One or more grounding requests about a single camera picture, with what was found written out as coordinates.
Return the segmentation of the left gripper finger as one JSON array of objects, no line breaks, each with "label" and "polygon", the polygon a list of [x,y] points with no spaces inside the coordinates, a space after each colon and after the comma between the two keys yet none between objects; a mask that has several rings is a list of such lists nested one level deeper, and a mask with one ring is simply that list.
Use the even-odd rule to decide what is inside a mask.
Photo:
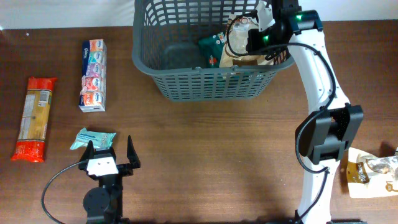
[{"label": "left gripper finger", "polygon": [[131,135],[127,138],[127,158],[131,165],[139,165],[140,160],[134,149],[133,141]]},{"label": "left gripper finger", "polygon": [[81,156],[81,161],[87,161],[91,159],[93,153],[94,153],[93,142],[89,141],[83,155]]}]

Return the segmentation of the beige rice bag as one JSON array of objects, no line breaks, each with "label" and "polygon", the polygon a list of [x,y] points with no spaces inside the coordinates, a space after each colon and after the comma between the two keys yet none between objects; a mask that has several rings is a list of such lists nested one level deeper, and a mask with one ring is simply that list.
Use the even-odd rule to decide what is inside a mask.
[{"label": "beige rice bag", "polygon": [[[232,49],[239,54],[247,53],[246,46],[248,44],[248,31],[251,29],[258,30],[256,21],[250,17],[242,17],[237,19],[229,31],[229,42]],[[263,55],[237,56],[230,51],[227,42],[224,43],[220,68],[246,65],[273,65],[273,60],[266,60]]]}]

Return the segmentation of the green cocoa bag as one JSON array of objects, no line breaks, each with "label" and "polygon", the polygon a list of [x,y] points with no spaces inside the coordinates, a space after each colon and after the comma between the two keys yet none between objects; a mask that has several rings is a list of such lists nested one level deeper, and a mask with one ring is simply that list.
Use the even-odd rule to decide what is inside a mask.
[{"label": "green cocoa bag", "polygon": [[200,52],[204,56],[206,65],[209,68],[220,67],[221,56],[225,42],[226,37],[222,32],[202,38],[198,41]]}]

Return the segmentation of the beige snack bag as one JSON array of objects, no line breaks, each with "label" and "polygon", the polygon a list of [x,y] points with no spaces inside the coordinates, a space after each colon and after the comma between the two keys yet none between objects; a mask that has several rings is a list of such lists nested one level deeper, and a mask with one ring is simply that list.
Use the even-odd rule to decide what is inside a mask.
[{"label": "beige snack bag", "polygon": [[377,157],[356,148],[348,150],[349,196],[378,198],[397,195],[397,154]]}]

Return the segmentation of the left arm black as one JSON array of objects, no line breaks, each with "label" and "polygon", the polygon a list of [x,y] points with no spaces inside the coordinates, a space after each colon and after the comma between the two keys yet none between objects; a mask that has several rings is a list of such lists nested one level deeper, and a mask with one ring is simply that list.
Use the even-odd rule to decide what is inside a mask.
[{"label": "left arm black", "polygon": [[132,137],[128,136],[128,163],[117,164],[116,153],[112,147],[94,148],[90,141],[79,160],[78,168],[98,182],[83,199],[87,213],[87,223],[129,223],[123,215],[123,178],[133,175],[133,170],[141,167],[134,149]]}]

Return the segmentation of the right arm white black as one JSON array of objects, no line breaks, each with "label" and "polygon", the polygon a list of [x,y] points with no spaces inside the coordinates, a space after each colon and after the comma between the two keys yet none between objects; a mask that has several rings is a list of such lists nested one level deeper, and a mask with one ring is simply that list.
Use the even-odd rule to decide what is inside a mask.
[{"label": "right arm white black", "polygon": [[305,89],[308,117],[295,131],[295,155],[304,169],[303,193],[291,223],[332,223],[333,181],[345,151],[363,120],[338,83],[325,45],[318,12],[304,11],[298,1],[260,1],[250,16],[249,55],[273,57],[286,50]]}]

